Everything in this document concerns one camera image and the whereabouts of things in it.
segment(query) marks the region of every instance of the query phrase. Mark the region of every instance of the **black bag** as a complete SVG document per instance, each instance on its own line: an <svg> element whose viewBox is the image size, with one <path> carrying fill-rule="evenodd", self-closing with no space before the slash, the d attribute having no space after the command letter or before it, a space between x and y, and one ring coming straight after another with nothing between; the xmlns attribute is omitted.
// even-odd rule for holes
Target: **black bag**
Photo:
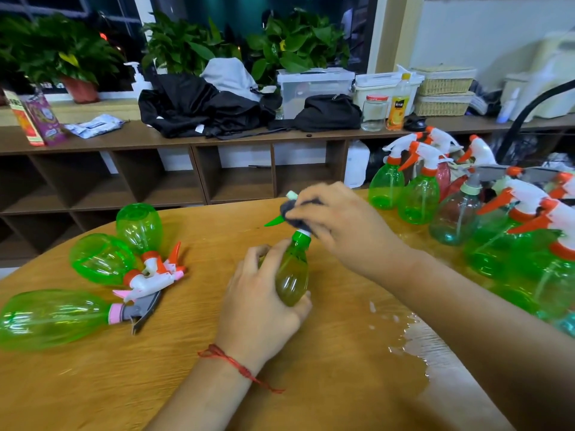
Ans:
<svg viewBox="0 0 575 431"><path fill-rule="evenodd" d="M267 128L297 129L316 132L328 130L356 130L361 125L361 109L351 97L338 95L313 95L305 99L304 109L294 119L271 121Z"/></svg>
<svg viewBox="0 0 575 431"><path fill-rule="evenodd" d="M166 138L232 135L266 126L276 117L264 98L258 103L219 92L193 74L159 75L152 83L156 90L142 91L138 100L141 120Z"/></svg>

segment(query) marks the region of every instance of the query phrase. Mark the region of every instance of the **wet wipes package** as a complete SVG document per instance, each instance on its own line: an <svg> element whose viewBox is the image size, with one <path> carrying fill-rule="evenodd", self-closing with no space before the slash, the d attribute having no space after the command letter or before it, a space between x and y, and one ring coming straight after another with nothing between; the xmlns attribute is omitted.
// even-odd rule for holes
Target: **wet wipes package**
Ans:
<svg viewBox="0 0 575 431"><path fill-rule="evenodd" d="M88 139L108 133L122 127L124 121L111 115L99 115L89 122L81 124L65 124L64 127L82 139Z"/></svg>

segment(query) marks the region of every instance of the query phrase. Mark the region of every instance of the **right hand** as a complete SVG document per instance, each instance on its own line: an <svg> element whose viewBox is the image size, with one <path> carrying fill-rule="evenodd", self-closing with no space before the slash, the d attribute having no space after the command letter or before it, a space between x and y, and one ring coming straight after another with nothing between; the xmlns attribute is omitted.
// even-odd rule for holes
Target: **right hand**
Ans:
<svg viewBox="0 0 575 431"><path fill-rule="evenodd" d="M319 198L324 204L305 204ZM382 286L411 265L415 251L399 239L377 211L343 183L301 191L288 219L302 219L343 265Z"/></svg>

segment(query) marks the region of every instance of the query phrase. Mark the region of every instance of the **black cable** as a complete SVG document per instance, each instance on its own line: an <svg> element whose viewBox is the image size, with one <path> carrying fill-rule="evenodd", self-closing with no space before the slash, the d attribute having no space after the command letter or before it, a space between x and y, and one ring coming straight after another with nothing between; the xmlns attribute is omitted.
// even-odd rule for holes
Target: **black cable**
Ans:
<svg viewBox="0 0 575 431"><path fill-rule="evenodd" d="M519 114L519 116L515 119L509 131L507 131L505 137L501 141L501 145L497 150L495 155L495 160L497 163L502 163L503 159L507 155L507 151L511 148L515 138L519 134L521 130L521 126L529 116L529 113L539 106L543 101L549 99L552 96L558 95L563 92L570 91L571 89L575 89L575 80L568 81L567 83L560 84L559 86L555 86L554 88L548 90L545 93L542 93L537 98L535 98L532 102L530 102Z"/></svg>

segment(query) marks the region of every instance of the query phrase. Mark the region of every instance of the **potted plant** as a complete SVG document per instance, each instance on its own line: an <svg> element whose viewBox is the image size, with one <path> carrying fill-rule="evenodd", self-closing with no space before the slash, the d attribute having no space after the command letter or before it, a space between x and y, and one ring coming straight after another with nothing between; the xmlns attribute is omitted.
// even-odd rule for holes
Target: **potted plant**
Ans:
<svg viewBox="0 0 575 431"><path fill-rule="evenodd" d="M319 16L295 8L285 20L269 17L264 34L247 37L254 59L251 74L260 84L275 84L276 71L299 73L326 68L337 58L347 66L349 46L343 31Z"/></svg>
<svg viewBox="0 0 575 431"><path fill-rule="evenodd" d="M0 31L31 82L62 81L79 104L99 101L98 76L118 73L116 64L124 59L96 30L61 13L34 22L5 17Z"/></svg>
<svg viewBox="0 0 575 431"><path fill-rule="evenodd" d="M169 73L190 72L200 75L208 61L214 57L237 57L241 52L237 45L227 43L216 25L209 18L210 28L190 24L183 19L175 22L161 12L154 12L155 23L144 24L144 31L151 31L148 54L142 59L147 67L156 61L157 68Z"/></svg>

